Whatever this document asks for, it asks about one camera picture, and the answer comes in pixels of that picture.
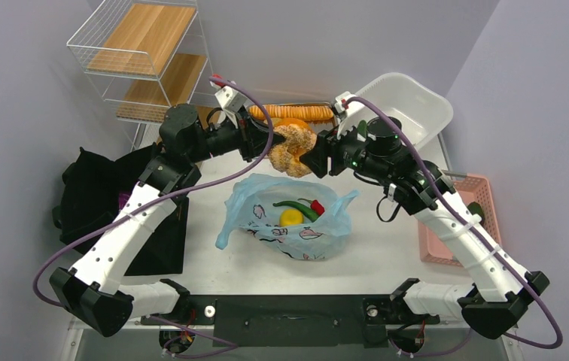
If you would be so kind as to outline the sesame bagel bread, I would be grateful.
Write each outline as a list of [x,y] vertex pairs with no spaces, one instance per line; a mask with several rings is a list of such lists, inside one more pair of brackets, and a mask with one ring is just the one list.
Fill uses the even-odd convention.
[[301,162],[300,157],[313,149],[316,133],[294,124],[276,126],[275,133],[282,135],[284,141],[273,146],[268,153],[272,167],[290,177],[311,174],[312,170]]

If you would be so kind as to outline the blue printed plastic bag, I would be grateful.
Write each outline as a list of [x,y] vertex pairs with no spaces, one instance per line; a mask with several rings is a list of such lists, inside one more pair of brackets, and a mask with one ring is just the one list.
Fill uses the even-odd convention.
[[[360,193],[352,190],[344,196],[331,188],[287,177],[251,174],[233,186],[225,201],[226,217],[215,247],[223,250],[233,231],[243,231],[270,249],[291,259],[323,260],[341,253],[351,235],[352,223],[347,207]],[[281,227],[279,217],[290,207],[274,207],[282,201],[317,199],[325,212],[312,222]]]

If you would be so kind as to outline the black fabric tote bag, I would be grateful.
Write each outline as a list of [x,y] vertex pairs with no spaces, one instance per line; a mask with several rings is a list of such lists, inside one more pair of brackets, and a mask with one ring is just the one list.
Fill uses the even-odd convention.
[[[78,158],[63,173],[62,200],[52,209],[60,241],[71,244],[111,223],[129,199],[146,165],[160,153],[152,144],[111,160],[80,149]],[[189,199],[167,217],[138,252],[126,276],[180,274],[184,268]]]

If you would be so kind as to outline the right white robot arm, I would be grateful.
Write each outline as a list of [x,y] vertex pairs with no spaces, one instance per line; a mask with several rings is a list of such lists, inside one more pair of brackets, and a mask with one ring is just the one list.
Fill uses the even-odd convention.
[[430,315],[463,320],[476,333],[496,339],[513,328],[549,286],[542,272],[530,272],[510,258],[464,204],[453,182],[432,162],[419,164],[403,139],[377,117],[361,135],[351,128],[322,131],[300,157],[318,177],[350,168],[382,186],[393,200],[432,231],[468,271],[471,284],[428,284],[410,278],[391,294],[391,313],[402,323]]

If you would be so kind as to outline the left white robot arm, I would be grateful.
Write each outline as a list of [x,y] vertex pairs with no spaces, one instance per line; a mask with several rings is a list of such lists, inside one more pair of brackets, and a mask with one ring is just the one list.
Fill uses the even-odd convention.
[[190,313],[189,291],[168,278],[151,284],[122,285],[132,261],[167,218],[188,203],[188,193],[201,190],[197,166],[213,156],[237,150],[256,165],[275,142],[273,126],[255,120],[245,108],[202,127],[197,109],[176,105],[159,129],[163,150],[141,173],[132,195],[114,221],[81,238],[98,241],[70,268],[50,276],[61,306],[104,337],[120,331],[135,317],[163,315],[181,323]]

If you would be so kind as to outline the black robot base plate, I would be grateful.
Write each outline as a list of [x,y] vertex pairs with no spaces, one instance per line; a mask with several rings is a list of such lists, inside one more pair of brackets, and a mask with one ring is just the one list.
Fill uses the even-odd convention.
[[438,316],[414,315],[382,295],[196,296],[167,324],[209,327],[215,347],[386,347]]

